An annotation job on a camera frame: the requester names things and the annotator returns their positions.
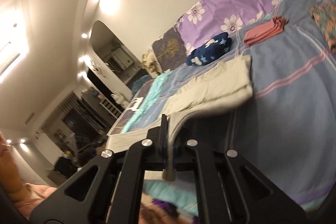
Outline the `dark tree-print pillow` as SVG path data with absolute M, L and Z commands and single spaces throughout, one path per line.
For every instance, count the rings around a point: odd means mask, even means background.
M 168 29 L 151 47 L 163 72 L 173 71 L 186 61 L 186 48 L 175 27 Z

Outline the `turquoise fuzzy blanket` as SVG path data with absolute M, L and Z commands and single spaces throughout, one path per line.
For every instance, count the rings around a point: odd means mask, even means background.
M 146 112 L 153 106 L 154 102 L 159 98 L 163 84 L 167 81 L 171 71 L 164 72 L 159 75 L 152 83 L 145 99 L 142 101 L 142 104 L 137 109 L 135 114 L 127 121 L 122 129 L 122 133 L 130 132 L 131 129 L 135 127 L 138 120 L 146 114 Z

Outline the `folded floral patterned garment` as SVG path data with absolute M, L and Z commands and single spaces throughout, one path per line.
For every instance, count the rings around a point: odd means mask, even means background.
M 335 7 L 335 0 L 322 0 L 308 8 L 309 16 L 314 19 L 332 53 L 335 53 Z

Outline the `beige crumpled cloth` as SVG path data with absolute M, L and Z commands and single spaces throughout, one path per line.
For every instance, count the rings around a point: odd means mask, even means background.
M 141 65 L 153 79 L 162 74 L 162 68 L 152 49 L 142 55 Z

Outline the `blue plaid bedsheet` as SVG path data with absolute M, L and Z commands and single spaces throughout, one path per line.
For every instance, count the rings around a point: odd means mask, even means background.
M 260 20 L 232 34 L 231 50 L 219 59 L 173 70 L 135 127 L 109 135 L 106 147 L 117 153 L 145 139 L 161 124 L 166 101 L 181 87 L 219 61 L 250 55 L 252 97 L 229 112 L 191 118 L 182 128 L 214 150 L 238 151 L 305 211 L 318 208 L 335 183 L 335 55 L 308 14 L 320 1 L 282 0 L 276 15 L 288 22 L 281 34 L 245 45 L 245 33 L 265 23 Z M 162 175 L 148 177 L 145 193 L 172 201 L 173 181 Z

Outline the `purple floral pillow cover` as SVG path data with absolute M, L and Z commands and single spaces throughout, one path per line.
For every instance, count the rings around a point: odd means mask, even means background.
M 199 0 L 177 21 L 186 53 L 221 32 L 232 34 L 270 14 L 282 0 Z

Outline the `folded pink garment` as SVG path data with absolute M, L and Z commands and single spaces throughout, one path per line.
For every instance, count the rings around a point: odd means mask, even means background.
M 282 16 L 274 16 L 271 20 L 247 31 L 244 44 L 252 46 L 273 36 L 281 34 L 288 20 Z

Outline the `navy star fleece garment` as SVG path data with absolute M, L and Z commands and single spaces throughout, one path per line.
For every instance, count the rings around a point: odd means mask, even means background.
M 227 32 L 215 35 L 189 54 L 186 59 L 186 65 L 207 65 L 228 53 L 231 50 L 231 45 L 232 39 L 228 37 Z

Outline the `beige grey shirt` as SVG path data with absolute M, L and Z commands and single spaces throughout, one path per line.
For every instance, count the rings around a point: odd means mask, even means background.
M 161 112 L 169 122 L 167 166 L 162 175 L 165 181 L 175 180 L 174 143 L 187 120 L 229 112 L 252 97 L 251 63 L 250 55 L 219 61 L 206 73 L 191 79 L 166 101 Z

